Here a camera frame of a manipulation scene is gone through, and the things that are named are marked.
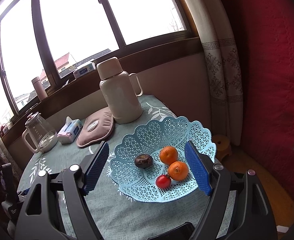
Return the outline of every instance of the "glass kettle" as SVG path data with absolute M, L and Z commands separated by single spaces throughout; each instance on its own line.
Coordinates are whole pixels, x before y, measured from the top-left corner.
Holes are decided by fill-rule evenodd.
M 31 113 L 27 118 L 27 122 L 25 123 L 26 130 L 23 132 L 22 138 L 28 149 L 33 153 L 45 153 L 51 150 L 58 141 L 56 130 L 41 117 L 39 112 L 35 114 Z M 36 149 L 26 140 L 28 133 Z

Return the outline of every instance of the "table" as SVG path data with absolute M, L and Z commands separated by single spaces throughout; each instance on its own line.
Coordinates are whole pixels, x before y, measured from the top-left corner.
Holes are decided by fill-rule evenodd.
M 117 144 L 124 135 L 133 133 L 137 125 L 146 124 L 150 119 L 175 116 L 165 105 L 154 96 L 139 97 L 143 114 L 136 121 L 129 124 L 115 124 L 112 135 L 108 138 L 110 158 Z M 71 144 L 62 145 L 57 142 L 55 147 L 47 153 L 34 154 L 26 166 L 19 183 L 18 190 L 29 188 L 39 170 L 57 173 L 72 164 L 79 164 L 84 156 L 93 153 L 99 143 L 86 148 L 79 148 L 76 140 Z M 111 180 L 107 161 L 94 191 L 85 200 L 101 234 L 106 240 L 140 240 L 156 236 L 173 229 L 186 221 L 194 226 L 198 223 L 207 204 L 208 197 L 200 190 L 168 203 L 136 202 L 122 195 L 118 187 Z M 234 192 L 230 192 L 226 213 L 218 236 L 226 234 L 232 215 Z M 76 238 L 63 192 L 59 192 L 59 206 L 66 233 Z

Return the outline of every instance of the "red bedspread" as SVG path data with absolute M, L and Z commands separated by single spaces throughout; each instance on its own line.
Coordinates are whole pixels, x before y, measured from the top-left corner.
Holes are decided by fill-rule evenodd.
M 222 0 L 244 89 L 241 146 L 294 199 L 294 1 Z

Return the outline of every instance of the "tissue box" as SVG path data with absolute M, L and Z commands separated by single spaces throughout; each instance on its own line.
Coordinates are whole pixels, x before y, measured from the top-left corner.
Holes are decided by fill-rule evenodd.
M 79 119 L 72 120 L 68 116 L 65 125 L 57 134 L 58 141 L 60 141 L 61 144 L 72 143 L 82 127 L 83 124 Z
M 88 72 L 93 71 L 94 69 L 96 69 L 95 67 L 95 63 L 93 62 L 86 62 L 82 65 L 80 65 L 76 70 L 74 70 L 74 77 L 75 78 L 79 78 L 85 74 L 87 74 Z

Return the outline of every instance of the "thermos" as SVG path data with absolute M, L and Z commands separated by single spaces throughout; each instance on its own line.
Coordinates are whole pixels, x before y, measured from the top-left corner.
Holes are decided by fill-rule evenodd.
M 116 57 L 110 58 L 97 65 L 101 82 L 99 84 L 103 96 L 117 123 L 124 124 L 138 119 L 143 109 L 137 97 L 143 94 L 137 74 L 128 75 L 123 71 Z M 130 76 L 136 75 L 140 94 L 136 94 Z

